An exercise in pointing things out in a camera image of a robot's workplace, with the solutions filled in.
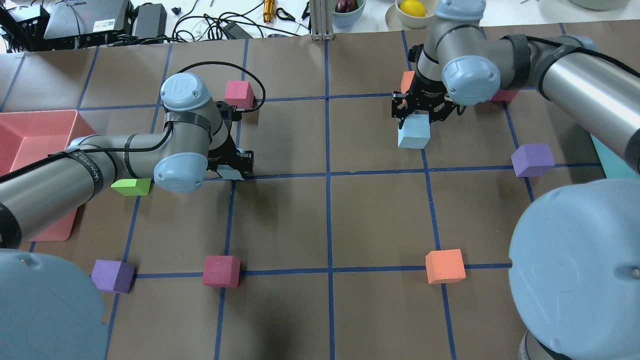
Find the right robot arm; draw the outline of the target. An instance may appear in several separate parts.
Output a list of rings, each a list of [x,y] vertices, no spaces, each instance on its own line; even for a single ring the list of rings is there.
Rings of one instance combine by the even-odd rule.
[[[589,38],[510,34],[488,41],[484,0],[441,0],[412,48],[408,91],[392,94],[404,130],[443,121],[498,91],[535,87],[547,101],[639,171],[639,74]],[[526,327],[519,357],[639,358],[639,180],[603,178],[558,187],[526,208],[510,240],[510,291]]]

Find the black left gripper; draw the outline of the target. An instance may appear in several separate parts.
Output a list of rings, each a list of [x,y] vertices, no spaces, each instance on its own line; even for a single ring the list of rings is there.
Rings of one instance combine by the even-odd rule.
[[[236,107],[224,101],[210,100],[208,104],[215,106],[219,120],[215,118],[211,125],[212,142],[209,147],[206,170],[217,172],[219,166],[229,166],[246,176],[254,172],[255,153],[253,150],[240,152],[231,136],[233,121],[241,119],[236,114]]]

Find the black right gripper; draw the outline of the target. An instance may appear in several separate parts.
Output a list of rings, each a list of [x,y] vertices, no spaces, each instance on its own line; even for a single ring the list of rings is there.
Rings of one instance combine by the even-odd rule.
[[[446,121],[453,112],[461,116],[463,107],[450,99],[443,82],[426,79],[414,71],[411,95],[392,93],[391,117],[397,120],[398,130],[403,129],[407,116],[414,112],[427,112],[431,126]]]

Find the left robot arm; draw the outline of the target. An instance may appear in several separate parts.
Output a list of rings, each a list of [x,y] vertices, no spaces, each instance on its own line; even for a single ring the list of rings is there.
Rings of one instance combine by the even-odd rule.
[[[198,190],[206,171],[225,180],[253,172],[254,152],[237,148],[231,123],[203,80],[181,70],[160,87],[162,133],[91,135],[1,178],[1,358],[103,360],[106,306],[90,276],[22,243],[123,179],[151,178],[165,191]]]

